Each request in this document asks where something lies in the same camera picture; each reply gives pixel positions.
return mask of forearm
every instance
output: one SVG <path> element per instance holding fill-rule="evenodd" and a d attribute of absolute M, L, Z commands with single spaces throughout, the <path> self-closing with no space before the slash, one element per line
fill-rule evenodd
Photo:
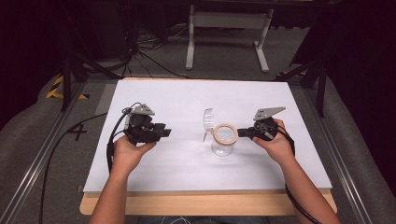
<path fill-rule="evenodd" d="M 117 173 L 117 170 L 112 170 L 93 210 L 90 224 L 124 223 L 127 179 L 127 176 Z"/>
<path fill-rule="evenodd" d="M 281 168 L 291 195 L 308 214 L 321 223 L 339 223 L 338 217 L 329 203 L 296 160 L 281 164 Z M 307 219 L 297 209 L 295 211 L 299 222 L 305 223 Z"/>

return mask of metal stand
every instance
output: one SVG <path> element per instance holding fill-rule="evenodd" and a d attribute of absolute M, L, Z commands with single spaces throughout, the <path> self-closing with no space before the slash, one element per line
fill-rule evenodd
<path fill-rule="evenodd" d="M 269 72 L 267 61 L 265 60 L 262 46 L 267 36 L 271 23 L 273 10 L 268 10 L 267 14 L 243 14 L 243 13 L 214 13 L 195 12 L 194 6 L 190 7 L 190 41 L 187 49 L 186 69 L 191 70 L 194 59 L 194 28 L 195 27 L 225 27 L 225 28 L 245 28 L 261 29 L 262 35 L 259 41 L 254 42 L 257 57 L 264 73 Z"/>
<path fill-rule="evenodd" d="M 63 76 L 64 76 L 64 104 L 61 111 L 65 111 L 70 105 L 72 94 L 71 74 L 76 79 L 76 82 L 85 82 L 88 79 L 88 74 L 83 67 L 87 64 L 95 70 L 103 73 L 110 78 L 120 79 L 121 77 L 108 71 L 103 66 L 88 59 L 82 54 L 76 54 L 73 44 L 73 29 L 70 28 L 70 21 L 63 10 L 64 6 L 61 2 L 52 2 L 48 0 L 41 1 L 42 7 L 47 11 L 49 22 L 58 34 L 58 48 L 63 58 Z"/>

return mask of finger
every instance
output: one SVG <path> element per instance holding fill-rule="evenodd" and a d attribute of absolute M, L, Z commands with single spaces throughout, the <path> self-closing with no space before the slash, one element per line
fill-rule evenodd
<path fill-rule="evenodd" d="M 129 137 L 127 135 L 123 135 L 117 141 L 128 141 L 129 142 Z"/>
<path fill-rule="evenodd" d="M 276 122 L 276 124 L 277 124 L 278 126 L 280 126 L 281 128 L 283 128 L 283 130 L 286 131 L 285 123 L 283 123 L 283 120 L 281 120 L 281 119 L 274 119 L 274 121 Z"/>
<path fill-rule="evenodd" d="M 139 148 L 139 150 L 143 151 L 144 153 L 148 152 L 152 148 L 154 148 L 157 145 L 157 143 L 146 143 L 145 145 L 142 145 Z"/>
<path fill-rule="evenodd" d="M 266 142 L 259 137 L 253 137 L 253 142 L 259 145 L 260 147 L 264 147 L 266 145 Z"/>

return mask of black wire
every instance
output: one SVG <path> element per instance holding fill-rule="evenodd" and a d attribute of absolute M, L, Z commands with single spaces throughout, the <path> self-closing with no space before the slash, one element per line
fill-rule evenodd
<path fill-rule="evenodd" d="M 117 132 L 117 133 L 115 133 L 113 137 L 119 135 L 119 133 L 123 133 L 123 130 L 122 130 L 122 131 L 119 131 L 119 132 Z"/>
<path fill-rule="evenodd" d="M 113 165 L 113 160 L 111 159 L 111 157 L 114 154 L 114 137 L 119 134 L 116 133 L 116 130 L 119 128 L 121 121 L 125 118 L 125 116 L 127 116 L 128 114 L 131 113 L 132 111 L 132 107 L 134 107 L 134 105 L 142 105 L 140 103 L 134 103 L 133 105 L 131 105 L 130 107 L 124 108 L 122 109 L 122 116 L 119 118 L 119 120 L 117 121 L 117 124 L 114 126 L 113 132 L 111 132 L 111 135 L 108 139 L 108 143 L 107 143 L 107 149 L 106 149 L 106 159 L 107 159 L 107 166 L 108 166 L 108 171 L 111 172 L 111 167 Z"/>
<path fill-rule="evenodd" d="M 128 64 L 128 72 L 129 72 L 129 76 L 132 77 L 132 71 L 131 68 L 129 67 L 129 64 Z"/>
<path fill-rule="evenodd" d="M 45 173 L 44 173 L 44 181 L 43 181 L 43 187 L 42 187 L 42 191 L 41 191 L 40 215 L 39 215 L 39 223 L 40 223 L 40 224 L 43 223 L 44 197 L 45 197 L 45 192 L 46 192 L 46 185 L 47 185 L 48 173 L 49 173 L 49 168 L 50 168 L 50 161 L 52 160 L 52 156 L 53 156 L 53 154 L 54 154 L 54 152 L 55 152 L 56 147 L 59 145 L 59 143 L 61 142 L 61 140 L 64 138 L 64 136 L 65 136 L 67 133 L 69 133 L 69 132 L 75 130 L 75 129 L 76 129 L 79 125 L 81 125 L 82 123 L 84 123 L 84 122 L 86 122 L 86 121 L 88 121 L 88 120 L 91 120 L 91 119 L 96 119 L 96 118 L 102 117 L 102 116 L 104 116 L 104 115 L 106 115 L 106 114 L 107 114 L 107 113 L 103 113 L 103 114 L 100 114 L 100 115 L 96 115 L 96 116 L 90 117 L 90 118 L 88 118 L 88 119 L 84 119 L 84 120 L 80 121 L 79 123 L 76 123 L 75 125 L 73 125 L 72 127 L 70 127 L 66 132 L 64 132 L 64 133 L 62 134 L 62 136 L 58 139 L 58 141 L 56 141 L 55 145 L 54 145 L 53 148 L 51 149 L 50 154 L 49 154 L 49 158 L 48 158 L 48 161 L 47 161 L 47 166 L 46 166 L 46 168 L 45 168 L 46 171 L 45 171 Z"/>
<path fill-rule="evenodd" d="M 145 41 L 153 40 L 153 41 L 152 41 L 152 46 L 151 46 L 151 47 L 143 47 L 143 46 L 138 45 L 138 46 L 139 46 L 139 49 L 140 49 L 140 50 L 143 50 L 143 51 L 149 51 L 149 50 L 153 50 L 153 49 L 160 49 L 160 48 L 162 48 L 163 46 L 165 46 L 165 45 L 167 45 L 167 44 L 175 43 L 175 42 L 179 41 L 180 39 L 182 39 L 182 37 L 176 37 L 176 36 L 177 36 L 177 35 L 183 36 L 184 33 L 186 33 L 186 31 L 188 31 L 188 26 L 187 26 L 187 27 L 184 27 L 183 29 L 181 29 L 181 30 L 179 30 L 179 31 L 177 31 L 176 34 L 175 34 L 174 36 L 172 36 L 171 38 L 167 37 L 167 38 L 166 38 L 166 41 L 161 41 L 161 39 L 155 38 L 154 35 L 151 35 L 150 38 L 145 38 L 145 39 L 143 39 L 143 40 L 137 41 L 137 43 L 138 43 L 138 44 L 144 44 L 144 43 L 139 43 L 139 42 L 145 42 Z"/>
<path fill-rule="evenodd" d="M 126 70 L 126 64 L 124 65 L 124 69 L 122 70 L 122 74 L 121 74 L 121 76 L 123 77 L 124 76 L 124 74 L 125 74 L 125 70 Z"/>
<path fill-rule="evenodd" d="M 64 11 L 64 14 L 66 15 L 68 21 L 70 22 L 70 24 L 72 25 L 76 35 L 78 36 L 78 39 L 81 41 L 82 46 L 84 46 L 84 49 L 87 50 L 88 55 L 92 58 L 92 55 L 91 55 L 90 51 L 88 50 L 87 45 L 85 45 L 85 42 L 84 42 L 82 36 L 79 34 L 76 26 L 74 25 L 74 23 L 72 22 L 72 19 L 70 18 L 69 13 L 67 12 L 66 8 L 64 7 L 63 1 L 59 0 L 59 3 L 61 4 L 61 7 L 62 7 L 62 10 Z"/>
<path fill-rule="evenodd" d="M 108 71 L 114 71 L 117 70 L 119 68 L 122 68 L 125 64 L 127 64 L 129 61 L 127 59 L 124 59 L 121 63 L 118 64 L 114 64 L 108 67 L 105 67 L 105 69 L 107 69 Z M 88 73 L 100 73 L 100 71 L 94 69 L 94 68 L 90 68 L 90 67 L 84 67 L 84 69 L 88 72 Z"/>
<path fill-rule="evenodd" d="M 170 71 L 169 69 L 167 69 L 167 68 L 165 68 L 164 66 L 162 66 L 161 64 L 157 63 L 154 59 L 150 58 L 147 54 L 143 53 L 142 51 L 139 50 L 138 52 L 139 52 L 140 54 L 146 56 L 148 59 L 152 60 L 154 63 L 158 64 L 161 68 L 163 68 L 163 69 L 166 70 L 167 72 L 169 72 L 169 73 L 171 73 L 171 74 L 173 74 L 173 75 L 175 75 L 175 76 L 177 76 L 177 77 L 189 78 L 189 77 L 187 77 L 187 76 L 183 76 L 183 75 L 181 75 L 181 74 L 177 74 L 177 73 L 174 73 L 174 72 Z"/>
<path fill-rule="evenodd" d="M 147 69 L 147 67 L 145 67 L 145 66 L 143 66 L 143 64 L 134 56 L 134 58 L 140 63 L 140 66 L 142 66 L 144 69 L 146 69 L 146 71 L 148 72 L 148 75 L 150 76 L 150 77 L 153 77 L 152 75 L 151 75 L 151 73 L 149 72 L 149 70 Z"/>
<path fill-rule="evenodd" d="M 293 155 L 295 156 L 295 145 L 294 145 L 294 141 L 293 139 L 291 139 L 290 135 L 286 132 L 286 130 L 283 127 L 282 128 L 285 132 L 280 131 L 278 128 L 274 128 L 274 127 L 270 127 L 265 125 L 267 128 L 272 128 L 275 129 L 278 133 L 281 133 L 282 135 L 284 135 L 286 137 L 286 139 L 289 141 L 290 147 L 291 147 L 291 151 L 293 153 Z M 291 192 L 289 191 L 288 185 L 285 184 L 285 190 L 286 193 L 288 194 L 289 199 L 291 200 L 291 203 L 297 208 L 297 210 L 299 210 L 301 212 L 301 214 L 303 214 L 306 218 L 308 218 L 308 220 L 310 220 L 312 223 L 315 224 L 321 224 L 319 221 L 317 221 L 314 217 L 312 217 L 309 213 L 307 213 L 305 211 L 305 209 L 303 209 L 295 200 L 295 198 L 293 197 L 293 195 L 291 194 Z"/>

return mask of transparent glass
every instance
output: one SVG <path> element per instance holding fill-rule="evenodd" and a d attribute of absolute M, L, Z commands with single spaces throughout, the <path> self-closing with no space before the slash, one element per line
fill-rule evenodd
<path fill-rule="evenodd" d="M 217 137 L 221 142 L 230 142 L 234 139 L 235 133 L 229 127 L 221 127 L 217 131 Z M 233 152 L 234 144 L 222 144 L 217 141 L 212 141 L 212 151 L 221 157 L 230 155 Z"/>
<path fill-rule="evenodd" d="M 204 141 L 207 134 L 212 134 L 213 128 L 215 127 L 215 116 L 213 115 L 213 109 L 208 108 L 204 112 Z"/>

